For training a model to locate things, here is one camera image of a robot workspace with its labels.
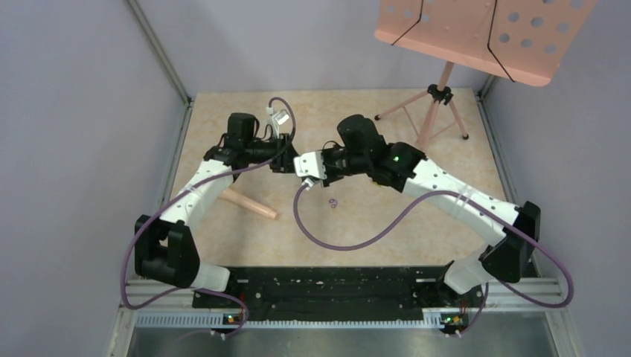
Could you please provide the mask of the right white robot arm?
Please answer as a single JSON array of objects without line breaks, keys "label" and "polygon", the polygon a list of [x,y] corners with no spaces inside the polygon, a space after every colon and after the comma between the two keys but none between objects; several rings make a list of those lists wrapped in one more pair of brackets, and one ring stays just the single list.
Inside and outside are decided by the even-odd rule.
[{"label": "right white robot arm", "polygon": [[450,263],[436,286],[438,300],[457,306],[473,287],[496,279],[517,283],[539,239],[540,207],[495,199],[449,174],[423,151],[404,142],[388,143],[374,122],[351,115],[337,126],[341,144],[322,149],[325,184],[367,175],[373,182],[428,203],[464,223],[485,242],[469,256]]}]

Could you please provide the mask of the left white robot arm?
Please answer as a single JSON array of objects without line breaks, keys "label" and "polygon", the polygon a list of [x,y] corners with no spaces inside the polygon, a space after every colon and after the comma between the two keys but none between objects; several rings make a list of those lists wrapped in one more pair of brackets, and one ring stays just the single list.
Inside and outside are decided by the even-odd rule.
[{"label": "left white robot arm", "polygon": [[293,173],[293,132],[282,133],[281,124],[294,121],[287,110],[269,109],[269,138],[256,136],[254,115],[233,113],[220,142],[210,148],[191,179],[155,219],[141,216],[135,225],[134,269],[141,277],[180,289],[207,289],[221,307],[238,299],[230,271],[202,262],[193,232],[213,202],[247,169],[268,165],[277,173]]}]

